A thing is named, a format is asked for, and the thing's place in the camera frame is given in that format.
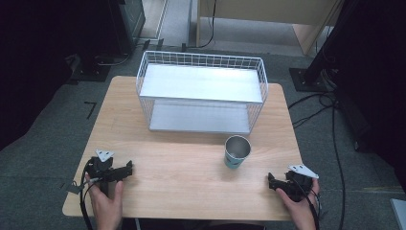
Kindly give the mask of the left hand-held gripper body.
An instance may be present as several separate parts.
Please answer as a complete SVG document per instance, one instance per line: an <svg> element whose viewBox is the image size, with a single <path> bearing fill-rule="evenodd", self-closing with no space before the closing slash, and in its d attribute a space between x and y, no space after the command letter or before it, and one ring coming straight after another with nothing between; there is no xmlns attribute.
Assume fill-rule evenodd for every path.
<svg viewBox="0 0 406 230"><path fill-rule="evenodd" d="M110 182L127 177L127 166L117 169L112 167L113 155L112 151L97 149L96 155L92 156L85 166L85 171L91 179L100 183L100 189L106 196L109 193L108 184Z"/></svg>

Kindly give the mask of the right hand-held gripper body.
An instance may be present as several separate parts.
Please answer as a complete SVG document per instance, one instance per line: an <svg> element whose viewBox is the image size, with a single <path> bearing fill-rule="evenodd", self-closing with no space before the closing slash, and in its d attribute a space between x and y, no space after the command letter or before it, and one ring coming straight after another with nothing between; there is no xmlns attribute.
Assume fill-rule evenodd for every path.
<svg viewBox="0 0 406 230"><path fill-rule="evenodd" d="M308 196L313 187L313 180L318 179L319 175L305 165L291 165L288 169L280 188L291 200L299 202Z"/></svg>

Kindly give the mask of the person's right hand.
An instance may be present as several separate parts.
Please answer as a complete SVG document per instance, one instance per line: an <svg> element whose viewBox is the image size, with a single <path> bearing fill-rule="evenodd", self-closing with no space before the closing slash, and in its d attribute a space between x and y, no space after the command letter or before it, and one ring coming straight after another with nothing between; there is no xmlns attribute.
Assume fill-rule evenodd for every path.
<svg viewBox="0 0 406 230"><path fill-rule="evenodd" d="M317 179L313 180L312 192L308 194L307 198L303 198L300 202L291 200L282 189L278 188L276 190L276 193L282 199L297 230L318 230L312 211L318 208L316 195L319 194L319 192L320 186Z"/></svg>

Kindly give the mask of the person's left hand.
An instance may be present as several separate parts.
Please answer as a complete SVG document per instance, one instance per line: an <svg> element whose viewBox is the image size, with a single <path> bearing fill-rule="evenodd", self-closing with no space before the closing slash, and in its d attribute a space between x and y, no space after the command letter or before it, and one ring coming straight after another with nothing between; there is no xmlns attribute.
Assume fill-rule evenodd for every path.
<svg viewBox="0 0 406 230"><path fill-rule="evenodd" d="M107 197L101 189L91 183L89 194L97 230L117 230L123 217L124 183L115 185L113 198Z"/></svg>

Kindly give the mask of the metal cup with teal label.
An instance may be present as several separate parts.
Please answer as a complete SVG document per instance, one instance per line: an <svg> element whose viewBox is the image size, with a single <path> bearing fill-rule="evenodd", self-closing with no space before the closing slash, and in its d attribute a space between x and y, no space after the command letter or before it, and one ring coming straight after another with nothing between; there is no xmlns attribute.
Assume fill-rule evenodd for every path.
<svg viewBox="0 0 406 230"><path fill-rule="evenodd" d="M248 139L240 135L229 137L225 142L224 163L230 169L237 169L251 153Z"/></svg>

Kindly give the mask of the black floor stand base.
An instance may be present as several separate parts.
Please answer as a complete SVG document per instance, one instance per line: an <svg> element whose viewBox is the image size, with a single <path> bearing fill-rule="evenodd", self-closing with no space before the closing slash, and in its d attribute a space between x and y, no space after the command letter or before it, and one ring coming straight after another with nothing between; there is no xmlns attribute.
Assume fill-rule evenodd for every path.
<svg viewBox="0 0 406 230"><path fill-rule="evenodd" d="M92 64L83 62L77 54L68 56L65 62L72 70L68 80L70 84L78 84L80 81L104 82L110 70L109 66L99 65L97 62Z"/></svg>

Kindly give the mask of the pale grey box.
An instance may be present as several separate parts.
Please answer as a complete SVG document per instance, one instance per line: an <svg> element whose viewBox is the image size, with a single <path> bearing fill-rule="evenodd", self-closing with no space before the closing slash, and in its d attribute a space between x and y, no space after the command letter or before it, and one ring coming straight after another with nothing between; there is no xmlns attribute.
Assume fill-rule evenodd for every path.
<svg viewBox="0 0 406 230"><path fill-rule="evenodd" d="M390 199L399 230L406 230L406 200Z"/></svg>

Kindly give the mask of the black cabinet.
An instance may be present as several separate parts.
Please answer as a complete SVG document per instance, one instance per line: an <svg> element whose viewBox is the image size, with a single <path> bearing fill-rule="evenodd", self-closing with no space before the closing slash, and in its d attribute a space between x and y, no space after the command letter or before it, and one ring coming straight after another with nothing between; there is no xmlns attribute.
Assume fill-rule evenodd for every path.
<svg viewBox="0 0 406 230"><path fill-rule="evenodd" d="M142 0L108 0L120 55L131 54L146 22Z"/></svg>

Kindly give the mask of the wooden furniture panel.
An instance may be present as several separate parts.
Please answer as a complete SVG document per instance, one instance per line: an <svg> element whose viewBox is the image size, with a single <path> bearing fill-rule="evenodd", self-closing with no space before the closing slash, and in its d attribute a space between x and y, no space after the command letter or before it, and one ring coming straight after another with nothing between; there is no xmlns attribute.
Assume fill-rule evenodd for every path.
<svg viewBox="0 0 406 230"><path fill-rule="evenodd" d="M197 0L196 44L200 18L211 17L292 24L304 55L325 26L334 26L345 0Z"/></svg>

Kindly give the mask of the black stand with base plate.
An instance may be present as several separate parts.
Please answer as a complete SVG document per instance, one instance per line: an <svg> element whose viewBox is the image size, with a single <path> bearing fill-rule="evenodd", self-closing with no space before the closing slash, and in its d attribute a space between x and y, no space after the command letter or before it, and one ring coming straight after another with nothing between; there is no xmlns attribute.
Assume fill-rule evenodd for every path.
<svg viewBox="0 0 406 230"><path fill-rule="evenodd" d="M352 0L334 0L332 9L327 18L314 29L320 34L325 26L334 22L334 28L327 36L325 43L318 51L316 57L306 69L290 68L289 74L295 89L299 92L327 92L325 81L321 77L324 70L334 67L338 63L334 44L338 42L340 31L345 26L350 15L350 2Z"/></svg>

